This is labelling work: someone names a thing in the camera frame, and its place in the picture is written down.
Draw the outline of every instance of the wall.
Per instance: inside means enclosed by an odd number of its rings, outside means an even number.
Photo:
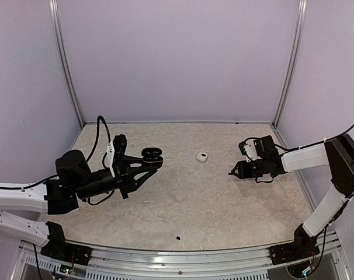
[[[79,133],[47,1],[0,0],[0,181],[54,174]],[[19,240],[0,236],[0,280]]]
[[[70,0],[60,19],[86,121],[271,122],[298,0]]]
[[[354,0],[309,0],[296,71],[280,133],[289,146],[332,137],[354,123]],[[354,139],[354,130],[350,133]],[[317,203],[328,168],[303,172]],[[335,223],[354,275],[354,199]]]

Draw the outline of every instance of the white wall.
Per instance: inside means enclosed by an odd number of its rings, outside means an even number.
[[[78,133],[48,2],[0,0],[0,181],[54,174]],[[0,280],[19,242],[0,235]]]
[[[86,121],[271,122],[298,0],[59,1]]]
[[[354,123],[354,0],[309,0],[303,39],[280,133],[289,146],[332,137]],[[354,130],[350,133],[354,139]],[[317,203],[328,168],[303,172]],[[354,275],[354,199],[335,223]]]

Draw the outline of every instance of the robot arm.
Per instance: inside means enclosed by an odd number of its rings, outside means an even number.
[[[240,150],[247,161],[238,162],[230,174],[239,179],[262,177],[270,174],[272,179],[280,174],[317,166],[329,166],[332,184],[326,196],[311,216],[294,233],[294,241],[272,246],[270,254],[273,264],[299,260],[318,254],[318,235],[336,220],[347,206],[354,193],[354,141],[348,134],[327,140],[307,148],[293,149],[279,154],[271,136],[254,140],[257,157],[248,155],[246,141]]]
[[[129,193],[137,191],[157,172],[163,158],[158,148],[144,149],[142,158],[126,156],[126,145],[126,137],[122,134],[108,144],[109,168],[91,172],[82,152],[70,150],[56,160],[56,178],[29,185],[0,183],[0,233],[42,246],[42,255],[88,265],[92,249],[67,243],[60,225],[31,221],[6,210],[61,215],[78,208],[77,198],[89,202],[91,197],[113,193],[116,189],[124,199],[128,198]]]

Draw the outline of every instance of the beige work surface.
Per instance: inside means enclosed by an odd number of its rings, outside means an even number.
[[[293,238],[310,211],[295,174],[272,184],[239,180],[228,172],[247,137],[274,134],[268,125],[116,124],[112,139],[127,137],[127,155],[146,147],[163,150],[164,165],[123,200],[120,191],[98,206],[80,201],[79,209],[48,219],[63,226],[67,239],[92,244],[150,250],[212,250],[256,246]],[[74,148],[88,156],[95,125],[87,125]],[[106,150],[102,126],[99,145],[89,162],[102,168]],[[200,151],[209,154],[204,163]],[[92,202],[104,196],[95,197]]]

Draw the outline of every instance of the vertical metal post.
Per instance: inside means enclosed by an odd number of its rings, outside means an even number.
[[[82,115],[81,106],[79,105],[79,101],[76,95],[76,91],[74,89],[71,71],[68,65],[67,54],[64,48],[64,40],[63,33],[61,31],[60,18],[59,18],[59,10],[57,0],[48,0],[48,4],[51,12],[51,19],[53,21],[53,29],[55,34],[55,40],[57,43],[59,58],[61,62],[61,67],[63,69],[63,74],[65,77],[65,82],[67,83],[67,88],[69,92],[69,96],[73,105],[74,113],[76,115],[77,121],[81,129],[85,125],[84,117]]]
[[[294,32],[293,46],[291,49],[291,55],[290,55],[290,59],[289,59],[289,65],[287,66],[287,72],[286,72],[286,77],[285,77],[283,87],[282,87],[281,98],[278,103],[275,118],[273,120],[273,123],[274,123],[274,126],[276,129],[280,123],[280,120],[281,120],[281,117],[283,114],[283,110],[284,110],[284,107],[286,104],[286,99],[287,99],[287,96],[289,95],[290,85],[293,80],[294,70],[295,70],[296,61],[298,58],[298,53],[299,53],[299,48],[300,48],[300,43],[301,43],[301,36],[303,33],[304,21],[306,18],[306,10],[307,10],[307,0],[299,0],[299,10],[298,10],[297,23],[296,23],[295,32]]]

